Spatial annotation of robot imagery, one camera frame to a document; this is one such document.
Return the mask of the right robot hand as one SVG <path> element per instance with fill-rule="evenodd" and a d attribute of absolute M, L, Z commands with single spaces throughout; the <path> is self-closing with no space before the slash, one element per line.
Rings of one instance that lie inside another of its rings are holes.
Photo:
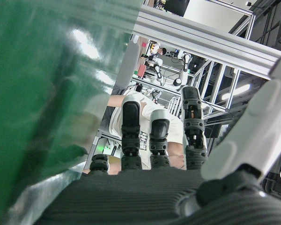
<path fill-rule="evenodd" d="M 281 57 L 243 115 L 207 153 L 195 87 L 181 97 L 186 169 L 170 167 L 165 123 L 153 118 L 152 168 L 124 159 L 118 175 L 106 167 L 74 181 L 51 203 L 39 225 L 281 225 L 281 200 L 261 180 L 281 154 Z"/>

